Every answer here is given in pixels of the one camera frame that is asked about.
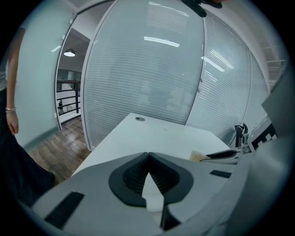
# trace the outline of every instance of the ceiling light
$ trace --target ceiling light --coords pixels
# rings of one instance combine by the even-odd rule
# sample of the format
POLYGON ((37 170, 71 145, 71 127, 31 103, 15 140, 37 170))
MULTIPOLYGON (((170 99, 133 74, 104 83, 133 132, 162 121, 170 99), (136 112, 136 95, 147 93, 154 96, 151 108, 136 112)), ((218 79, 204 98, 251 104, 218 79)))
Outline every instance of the ceiling light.
POLYGON ((203 59, 204 61, 210 63, 211 65, 213 65, 216 69, 220 70, 221 72, 224 72, 225 70, 222 69, 219 65, 217 65, 216 63, 212 62, 209 58, 207 57, 201 57, 201 59, 203 59))
POLYGON ((51 52, 55 52, 57 49, 61 48, 60 45, 58 45, 55 49, 52 49, 51 52))
POLYGON ((68 49, 65 51, 64 55, 67 57, 74 57, 75 56, 75 51, 73 49, 68 49))
POLYGON ((174 47, 179 47, 178 43, 171 42, 171 41, 168 41, 165 39, 158 39, 158 38, 146 37, 146 36, 144 36, 143 38, 144 38, 144 40, 147 40, 147 41, 160 42, 160 43, 168 44, 168 45, 171 45, 174 47))

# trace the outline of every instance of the person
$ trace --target person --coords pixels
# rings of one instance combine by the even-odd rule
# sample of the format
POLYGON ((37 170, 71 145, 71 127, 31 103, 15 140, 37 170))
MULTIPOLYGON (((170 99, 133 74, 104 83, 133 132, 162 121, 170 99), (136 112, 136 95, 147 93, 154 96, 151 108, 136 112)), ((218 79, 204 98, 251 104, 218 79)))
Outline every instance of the person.
MULTIPOLYGON (((59 106, 62 106, 63 105, 63 101, 60 100, 59 101, 59 106)), ((62 113, 63 112, 63 108, 59 108, 59 113, 62 113)))
POLYGON ((14 93, 19 50, 25 28, 26 22, 16 32, 0 63, 0 168, 7 186, 14 196, 30 207, 53 186, 55 177, 53 173, 40 167, 15 138, 19 127, 14 93))

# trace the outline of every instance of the black pants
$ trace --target black pants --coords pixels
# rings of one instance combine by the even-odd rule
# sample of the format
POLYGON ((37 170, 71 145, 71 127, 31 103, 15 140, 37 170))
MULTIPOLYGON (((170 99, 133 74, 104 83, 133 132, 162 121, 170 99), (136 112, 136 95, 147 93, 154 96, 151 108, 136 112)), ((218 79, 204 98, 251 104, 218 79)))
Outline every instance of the black pants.
POLYGON ((53 185, 52 173, 40 167, 18 144, 6 122, 6 89, 0 91, 0 171, 14 196, 28 206, 53 185))

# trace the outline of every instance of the person's hand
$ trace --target person's hand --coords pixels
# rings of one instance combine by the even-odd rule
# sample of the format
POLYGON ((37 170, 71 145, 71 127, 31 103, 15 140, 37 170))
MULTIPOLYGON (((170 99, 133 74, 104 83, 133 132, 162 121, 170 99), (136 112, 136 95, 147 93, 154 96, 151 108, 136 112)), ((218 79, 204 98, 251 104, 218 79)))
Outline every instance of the person's hand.
POLYGON ((18 133, 18 116, 16 112, 6 113, 6 120, 12 135, 18 133))

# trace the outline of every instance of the horizontal blinds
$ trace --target horizontal blinds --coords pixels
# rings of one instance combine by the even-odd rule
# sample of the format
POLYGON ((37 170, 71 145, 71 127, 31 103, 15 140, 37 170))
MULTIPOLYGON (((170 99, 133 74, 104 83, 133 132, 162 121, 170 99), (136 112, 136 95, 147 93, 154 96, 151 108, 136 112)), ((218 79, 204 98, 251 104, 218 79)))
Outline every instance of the horizontal blinds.
POLYGON ((207 15, 199 89, 186 125, 211 131, 226 144, 241 124, 250 93, 248 48, 217 18, 207 15))
POLYGON ((86 67, 90 147, 130 112, 185 124, 203 48, 203 20, 182 2, 119 0, 95 36, 86 67))
POLYGON ((247 125, 249 133, 266 117, 262 103, 268 96, 266 81, 259 65, 251 53, 251 93, 249 104, 243 122, 247 125))

